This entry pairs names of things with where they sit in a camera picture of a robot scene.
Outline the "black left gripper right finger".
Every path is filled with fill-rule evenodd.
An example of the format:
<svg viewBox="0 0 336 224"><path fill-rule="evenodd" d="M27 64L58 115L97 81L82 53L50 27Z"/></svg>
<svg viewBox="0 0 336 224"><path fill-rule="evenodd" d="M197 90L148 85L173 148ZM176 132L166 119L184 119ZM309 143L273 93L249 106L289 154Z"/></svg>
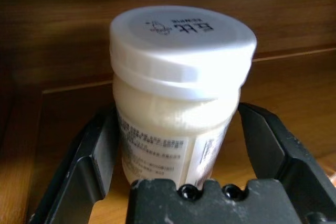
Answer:
<svg viewBox="0 0 336 224"><path fill-rule="evenodd" d="M265 108L241 102L238 112L256 177L281 182L303 223L335 223L335 186L300 140Z"/></svg>

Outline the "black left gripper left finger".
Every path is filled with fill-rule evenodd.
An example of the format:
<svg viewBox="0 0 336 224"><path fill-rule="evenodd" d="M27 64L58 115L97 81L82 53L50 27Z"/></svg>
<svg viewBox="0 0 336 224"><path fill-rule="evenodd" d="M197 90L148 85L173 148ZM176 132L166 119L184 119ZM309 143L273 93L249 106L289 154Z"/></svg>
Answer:
<svg viewBox="0 0 336 224"><path fill-rule="evenodd" d="M104 106L70 144L29 223L88 223L110 189L119 145L115 105Z"/></svg>

